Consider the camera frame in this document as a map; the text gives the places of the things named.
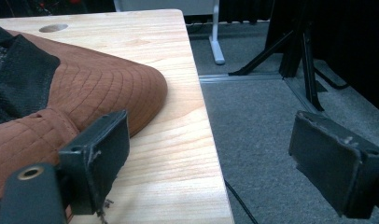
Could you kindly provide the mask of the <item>brown stitched hat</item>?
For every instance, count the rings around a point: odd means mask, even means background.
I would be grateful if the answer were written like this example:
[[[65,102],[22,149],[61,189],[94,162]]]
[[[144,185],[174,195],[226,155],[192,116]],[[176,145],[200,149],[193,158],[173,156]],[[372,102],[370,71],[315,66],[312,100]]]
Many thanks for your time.
[[[58,163],[58,151],[97,119],[129,113],[129,132],[137,134],[159,113],[167,84],[156,69],[119,57],[23,35],[60,65],[52,78],[47,106],[0,124],[0,198],[8,176],[23,166]]]

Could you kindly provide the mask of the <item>black curtain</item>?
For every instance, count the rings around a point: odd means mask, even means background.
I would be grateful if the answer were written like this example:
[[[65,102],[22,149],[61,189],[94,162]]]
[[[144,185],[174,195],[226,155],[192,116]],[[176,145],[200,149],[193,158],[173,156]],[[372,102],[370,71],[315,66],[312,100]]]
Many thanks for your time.
[[[379,0],[320,0],[314,56],[379,109]]]

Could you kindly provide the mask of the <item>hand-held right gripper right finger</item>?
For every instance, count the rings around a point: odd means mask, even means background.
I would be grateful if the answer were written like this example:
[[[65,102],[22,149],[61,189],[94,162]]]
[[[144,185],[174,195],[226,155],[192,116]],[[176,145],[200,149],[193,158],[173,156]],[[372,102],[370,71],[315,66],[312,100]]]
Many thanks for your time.
[[[379,147],[331,119],[299,111],[289,155],[339,216],[368,219],[379,208]]]

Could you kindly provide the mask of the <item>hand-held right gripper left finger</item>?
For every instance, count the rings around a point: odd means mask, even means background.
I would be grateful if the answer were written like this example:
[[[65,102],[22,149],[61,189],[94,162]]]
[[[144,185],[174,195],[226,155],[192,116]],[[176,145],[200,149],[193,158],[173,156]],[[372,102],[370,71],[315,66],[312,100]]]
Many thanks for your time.
[[[93,215],[105,199],[130,152],[127,112],[104,115],[59,151],[62,170],[73,183],[75,215]]]

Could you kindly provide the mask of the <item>black mesh cloth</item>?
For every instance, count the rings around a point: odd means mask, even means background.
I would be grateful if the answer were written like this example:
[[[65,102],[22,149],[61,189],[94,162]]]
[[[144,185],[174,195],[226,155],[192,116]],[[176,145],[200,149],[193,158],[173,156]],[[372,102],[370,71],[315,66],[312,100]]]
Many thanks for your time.
[[[23,35],[0,27],[0,124],[45,108],[59,65],[57,57]]]

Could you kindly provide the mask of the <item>black metal tripod stand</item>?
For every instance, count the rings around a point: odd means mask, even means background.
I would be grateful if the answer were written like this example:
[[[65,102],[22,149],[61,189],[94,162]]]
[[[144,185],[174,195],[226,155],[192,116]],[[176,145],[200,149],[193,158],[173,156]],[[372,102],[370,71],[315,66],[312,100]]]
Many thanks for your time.
[[[307,101],[323,111],[317,96],[311,31],[320,0],[274,0],[264,50],[241,69],[229,76],[249,75],[274,53],[283,57],[278,73],[294,78],[302,64]]]

